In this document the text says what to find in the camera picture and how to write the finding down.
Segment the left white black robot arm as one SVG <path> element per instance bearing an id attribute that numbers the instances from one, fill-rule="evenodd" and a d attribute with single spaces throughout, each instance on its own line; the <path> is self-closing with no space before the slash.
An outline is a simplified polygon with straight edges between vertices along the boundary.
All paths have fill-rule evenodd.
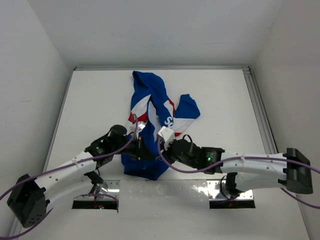
<path id="1" fill-rule="evenodd" d="M 139 122 L 127 130 L 114 125 L 104 136 L 93 141 L 78 156 L 45 172 L 42 176 L 25 174 L 18 178 L 7 205 L 23 228 L 40 223 L 44 216 L 66 199 L 89 193 L 104 180 L 96 172 L 115 155 L 147 160 L 151 153 L 138 134 L 146 125 Z"/>

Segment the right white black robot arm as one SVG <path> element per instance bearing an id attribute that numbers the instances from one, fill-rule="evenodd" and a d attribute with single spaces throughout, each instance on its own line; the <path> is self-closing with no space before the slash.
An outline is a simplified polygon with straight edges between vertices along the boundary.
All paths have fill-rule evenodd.
<path id="1" fill-rule="evenodd" d="M 172 141 L 160 152 L 171 166 L 191 167 L 193 173 L 225 174 L 222 192 L 238 196 L 248 190 L 283 188 L 295 194 L 313 193 L 310 161 L 296 148 L 271 155 L 235 153 L 217 147 L 199 147 L 185 139 Z"/>

